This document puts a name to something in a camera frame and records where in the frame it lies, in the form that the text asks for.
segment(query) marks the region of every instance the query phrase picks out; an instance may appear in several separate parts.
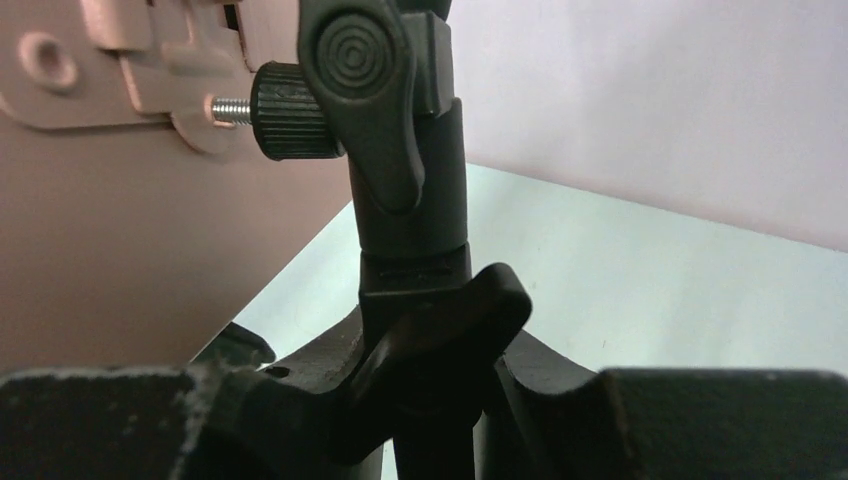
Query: white wall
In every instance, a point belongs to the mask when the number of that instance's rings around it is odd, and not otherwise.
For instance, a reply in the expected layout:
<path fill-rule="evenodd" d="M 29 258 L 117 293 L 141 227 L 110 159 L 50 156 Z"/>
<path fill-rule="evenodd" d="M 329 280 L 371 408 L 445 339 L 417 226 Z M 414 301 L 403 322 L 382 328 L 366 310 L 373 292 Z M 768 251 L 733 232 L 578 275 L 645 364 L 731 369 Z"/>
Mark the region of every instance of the white wall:
<path fill-rule="evenodd" d="M 512 265 L 528 330 L 592 369 L 804 367 L 848 374 L 848 254 L 469 166 L 475 271 Z M 279 355 L 356 304 L 346 207 L 236 322 Z"/>
<path fill-rule="evenodd" d="M 848 2 L 456 0 L 469 159 L 848 251 Z"/>

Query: ribbed knob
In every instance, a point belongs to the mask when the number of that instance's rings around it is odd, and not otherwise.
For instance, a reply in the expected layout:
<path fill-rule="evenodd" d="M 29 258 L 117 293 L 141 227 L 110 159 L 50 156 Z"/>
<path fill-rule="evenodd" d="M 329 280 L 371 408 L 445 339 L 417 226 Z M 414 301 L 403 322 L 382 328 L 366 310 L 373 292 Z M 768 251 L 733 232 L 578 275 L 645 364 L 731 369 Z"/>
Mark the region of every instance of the ribbed knob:
<path fill-rule="evenodd" d="M 299 65 L 269 62 L 259 68 L 250 92 L 250 122 L 259 148 L 271 160 L 344 155 Z"/>

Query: threaded screw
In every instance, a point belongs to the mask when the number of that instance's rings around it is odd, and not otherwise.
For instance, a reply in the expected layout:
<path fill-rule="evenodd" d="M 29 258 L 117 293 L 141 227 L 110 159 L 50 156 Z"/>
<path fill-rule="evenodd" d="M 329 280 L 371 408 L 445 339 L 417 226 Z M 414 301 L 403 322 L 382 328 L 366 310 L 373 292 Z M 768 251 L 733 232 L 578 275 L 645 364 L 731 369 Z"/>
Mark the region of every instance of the threaded screw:
<path fill-rule="evenodd" d="M 250 125 L 250 100 L 246 98 L 213 98 L 212 117 L 217 122 Z"/>

